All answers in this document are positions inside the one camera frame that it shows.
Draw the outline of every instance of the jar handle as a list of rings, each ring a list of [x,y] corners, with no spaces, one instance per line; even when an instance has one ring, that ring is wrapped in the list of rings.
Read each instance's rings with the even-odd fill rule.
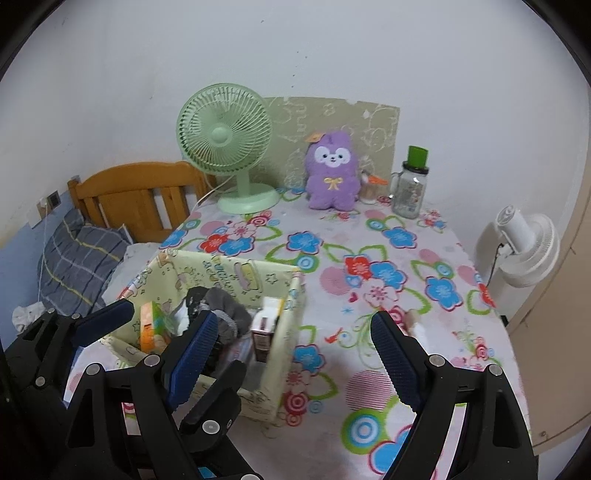
[[[402,171],[395,171],[392,172],[390,177],[390,195],[389,197],[392,199],[396,195],[396,189],[398,188],[398,181],[400,179],[400,175],[402,175]]]

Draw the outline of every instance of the green desk fan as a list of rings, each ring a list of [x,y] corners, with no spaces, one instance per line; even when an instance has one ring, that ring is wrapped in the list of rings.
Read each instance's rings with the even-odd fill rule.
[[[279,202],[273,187],[248,177],[271,140],[265,102],[252,90],[217,83],[198,91],[178,116],[177,139],[184,158],[199,170],[236,176],[236,190],[217,202],[224,212],[255,213]]]

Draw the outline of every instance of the gray cloth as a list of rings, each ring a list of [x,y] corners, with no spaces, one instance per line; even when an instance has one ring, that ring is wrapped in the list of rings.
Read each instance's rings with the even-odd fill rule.
[[[39,261],[44,305],[82,316],[104,307],[100,296],[128,245],[121,231],[84,225],[78,210],[69,211]]]
[[[208,310],[217,315],[218,336],[224,345],[248,332],[252,323],[251,314],[227,291],[212,287],[205,294],[202,303],[207,304]]]

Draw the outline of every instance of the white cloth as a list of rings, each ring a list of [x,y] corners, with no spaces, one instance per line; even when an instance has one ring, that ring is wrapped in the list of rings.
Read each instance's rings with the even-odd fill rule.
[[[158,254],[156,243],[132,244],[125,250],[123,261],[117,265],[109,280],[109,286],[104,291],[102,298],[105,305],[114,303],[127,287],[130,279],[141,272],[145,266]]]
[[[28,307],[17,307],[12,311],[12,324],[18,333],[22,333],[30,324],[43,315],[45,310],[42,301]]]

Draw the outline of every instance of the small bottle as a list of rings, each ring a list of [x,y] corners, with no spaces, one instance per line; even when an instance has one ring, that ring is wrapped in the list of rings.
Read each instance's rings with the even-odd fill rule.
[[[428,150],[408,147],[408,158],[402,164],[402,171],[392,175],[392,211],[396,215],[413,219],[418,217],[427,186]]]
[[[366,170],[361,172],[361,190],[359,191],[359,201],[367,205],[373,205],[378,201],[380,190],[388,185],[388,181],[372,175]]]

